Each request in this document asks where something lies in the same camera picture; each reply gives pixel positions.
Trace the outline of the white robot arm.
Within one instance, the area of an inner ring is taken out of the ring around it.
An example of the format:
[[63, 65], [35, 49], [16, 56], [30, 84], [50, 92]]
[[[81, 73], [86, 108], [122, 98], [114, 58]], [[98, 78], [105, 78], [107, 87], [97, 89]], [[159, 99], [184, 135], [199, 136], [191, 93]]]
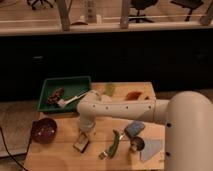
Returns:
[[213, 171], [213, 102], [198, 92], [180, 92], [169, 100], [104, 102], [92, 90], [80, 100], [77, 111], [84, 132], [99, 116], [162, 124], [164, 171]]

